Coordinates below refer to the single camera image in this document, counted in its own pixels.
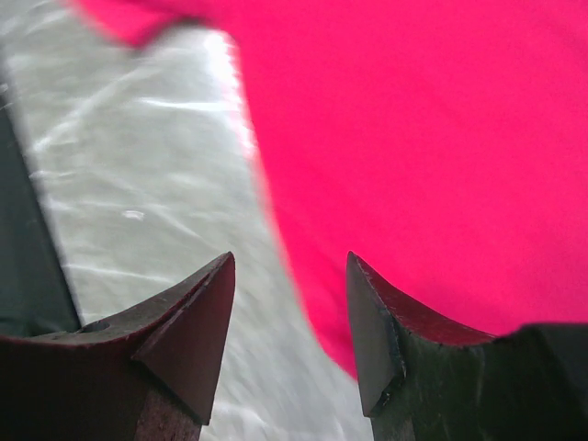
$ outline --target pink fabric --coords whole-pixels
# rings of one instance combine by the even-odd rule
[[[588,320],[585,2],[75,3],[132,45],[232,34],[291,274],[350,374],[350,250],[485,332]]]

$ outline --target shiny surface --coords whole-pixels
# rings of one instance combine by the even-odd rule
[[[0,36],[85,320],[231,250],[235,304],[201,439],[369,439],[355,382],[317,346],[279,263],[221,35],[177,28],[133,52],[53,1],[2,0]]]

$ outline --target dark metal tool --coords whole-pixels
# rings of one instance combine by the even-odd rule
[[[359,257],[347,299],[376,441],[588,439],[588,325],[473,330],[391,286]]]
[[[0,77],[0,334],[74,332],[80,320],[8,115],[8,93]]]
[[[0,440],[198,440],[233,292],[226,254],[77,333],[0,337]]]

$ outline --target metal jaw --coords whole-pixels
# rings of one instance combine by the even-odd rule
[[[225,254],[76,333],[0,337],[0,440],[198,440],[234,293]]]
[[[347,261],[363,412],[376,441],[588,439],[588,325],[494,338]]]

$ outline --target dark green object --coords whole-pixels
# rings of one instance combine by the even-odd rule
[[[80,320],[28,177],[4,89],[0,91],[0,334],[75,332]]]
[[[494,338],[430,310],[351,254],[349,320],[376,441],[588,439],[588,326]]]

